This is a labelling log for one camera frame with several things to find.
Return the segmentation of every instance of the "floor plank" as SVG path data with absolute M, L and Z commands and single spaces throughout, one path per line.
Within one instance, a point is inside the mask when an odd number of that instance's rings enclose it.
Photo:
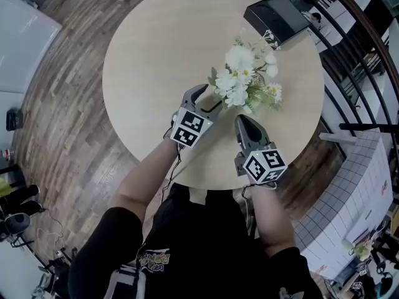
M 63 245 L 85 243 L 120 181 L 138 161 L 108 119 L 102 97 L 102 66 L 123 18 L 142 0 L 45 0 L 41 11 L 63 25 L 44 57 L 23 104 L 25 124 L 16 131 L 17 162 L 27 181 L 41 188 L 45 212 L 32 219 L 27 237 L 47 261 Z M 302 154 L 284 175 L 278 194 L 299 220 L 342 164 L 335 145 L 320 141 L 319 123 Z M 152 211 L 159 204 L 156 196 Z

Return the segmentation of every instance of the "round wooden table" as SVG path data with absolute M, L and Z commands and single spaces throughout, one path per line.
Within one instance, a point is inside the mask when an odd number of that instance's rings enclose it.
M 109 45 L 103 68 L 105 107 L 117 135 L 142 160 L 162 140 L 186 90 L 208 83 L 211 67 L 224 67 L 224 55 L 240 35 L 260 35 L 243 18 L 260 0 L 144 0 L 123 20 Z M 319 122 L 324 81 L 319 54 L 307 32 L 275 52 L 276 81 L 283 86 L 283 112 L 268 107 L 255 118 L 291 163 L 309 142 Z M 212 105 L 212 88 L 198 105 Z M 234 119 L 242 110 L 223 111 L 194 147 L 182 151 L 174 180 L 200 189 L 234 189 L 248 183 L 237 177 L 239 152 Z

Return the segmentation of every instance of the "black sleeve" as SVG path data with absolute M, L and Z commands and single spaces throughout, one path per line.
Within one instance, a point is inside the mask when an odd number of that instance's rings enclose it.
M 304 292 L 303 299 L 323 298 L 320 289 L 310 276 L 306 258 L 300 255 L 298 248 L 284 249 L 275 254 L 269 259 L 269 266 L 272 284 L 277 291 L 285 288 L 291 296 Z
M 143 242 L 142 223 L 125 208 L 107 210 L 69 271 L 72 299 L 103 298 L 112 272 L 135 259 Z

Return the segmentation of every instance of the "black box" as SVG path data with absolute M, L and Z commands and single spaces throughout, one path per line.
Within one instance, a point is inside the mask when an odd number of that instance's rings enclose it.
M 264 35 L 267 30 L 270 39 L 267 43 L 274 49 L 309 27 L 309 21 L 289 0 L 262 0 L 247 7 L 244 18 Z
M 24 122 L 24 116 L 21 110 L 12 108 L 7 112 L 6 129 L 7 131 L 15 131 L 18 128 L 22 128 Z

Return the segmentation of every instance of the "white tiled surface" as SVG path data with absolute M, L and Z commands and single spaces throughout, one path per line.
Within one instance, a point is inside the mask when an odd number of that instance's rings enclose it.
M 368 205 L 373 209 L 372 222 L 378 225 L 382 221 L 388 209 L 387 203 L 381 202 L 385 181 L 385 194 L 392 198 L 380 133 L 364 131 L 330 185 L 294 227 L 297 246 L 311 271 L 334 279 L 351 261 L 352 256 L 342 247 L 342 239 Z

